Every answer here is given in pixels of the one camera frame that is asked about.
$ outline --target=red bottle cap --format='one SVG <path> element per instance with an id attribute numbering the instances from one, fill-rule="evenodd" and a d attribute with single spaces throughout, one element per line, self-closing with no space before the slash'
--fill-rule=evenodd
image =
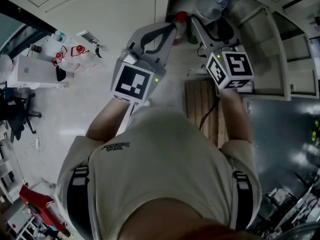
<path id="1" fill-rule="evenodd" d="M 178 22 L 185 22 L 187 18 L 187 13 L 185 11 L 179 11 L 176 15 L 176 20 Z"/>
<path id="2" fill-rule="evenodd" d="M 82 46 L 82 45 L 78 45 L 78 46 L 76 47 L 76 51 L 77 51 L 78 53 L 82 54 L 82 53 L 84 53 L 84 51 L 85 51 L 85 47 Z"/>
<path id="3" fill-rule="evenodd" d="M 64 57 L 64 55 L 62 54 L 62 52 L 57 52 L 56 55 L 55 55 L 55 57 L 56 57 L 57 59 L 61 60 L 61 59 Z"/>

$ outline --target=white floor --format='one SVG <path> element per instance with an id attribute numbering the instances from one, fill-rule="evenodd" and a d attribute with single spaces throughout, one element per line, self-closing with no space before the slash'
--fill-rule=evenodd
<path id="1" fill-rule="evenodd" d="M 172 48 L 167 60 L 167 75 L 152 94 L 154 106 L 169 106 L 184 110 L 184 83 L 190 68 L 199 68 L 196 45 L 180 44 Z M 84 135 L 95 116 L 112 98 L 110 94 L 114 61 L 118 54 L 103 55 L 106 68 L 97 68 L 75 74 L 67 89 L 38 88 L 32 109 L 42 113 L 42 118 L 33 118 L 37 134 L 26 128 L 21 139 L 13 145 L 5 142 L 3 152 L 9 158 L 14 173 L 29 185 L 41 178 L 56 183 L 60 168 L 76 135 Z M 36 138 L 40 146 L 36 149 Z M 50 194 L 45 189 L 37 189 Z"/>

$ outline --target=person's right arm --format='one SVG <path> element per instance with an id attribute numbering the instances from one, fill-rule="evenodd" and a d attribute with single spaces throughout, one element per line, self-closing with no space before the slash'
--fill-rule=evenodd
<path id="1" fill-rule="evenodd" d="M 242 140 L 252 143 L 253 135 L 248 115 L 236 90 L 220 90 L 226 131 L 229 140 Z"/>

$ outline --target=black strap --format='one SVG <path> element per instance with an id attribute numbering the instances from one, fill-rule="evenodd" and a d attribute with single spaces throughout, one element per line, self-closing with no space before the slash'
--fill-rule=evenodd
<path id="1" fill-rule="evenodd" d="M 85 240 L 94 240 L 91 228 L 88 202 L 88 174 L 87 165 L 76 168 L 67 189 L 67 213 L 72 225 Z"/>
<path id="2" fill-rule="evenodd" d="M 252 191 L 252 185 L 246 174 L 241 171 L 235 171 L 233 177 L 236 179 L 237 187 L 237 197 L 238 206 L 237 206 L 237 218 L 235 229 L 238 231 L 245 230 L 252 218 L 254 210 L 254 197 Z"/>

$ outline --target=person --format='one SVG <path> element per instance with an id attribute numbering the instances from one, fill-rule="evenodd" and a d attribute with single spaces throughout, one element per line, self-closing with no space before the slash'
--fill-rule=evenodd
<path id="1" fill-rule="evenodd" d="M 60 209 L 66 210 L 67 174 L 87 165 L 103 240 L 256 239 L 229 228 L 235 169 L 252 186 L 251 222 L 260 207 L 252 130 L 236 91 L 222 90 L 220 102 L 229 137 L 221 151 L 182 113 L 164 108 L 141 107 L 116 136 L 129 104 L 112 98 L 64 160 L 56 188 Z"/>

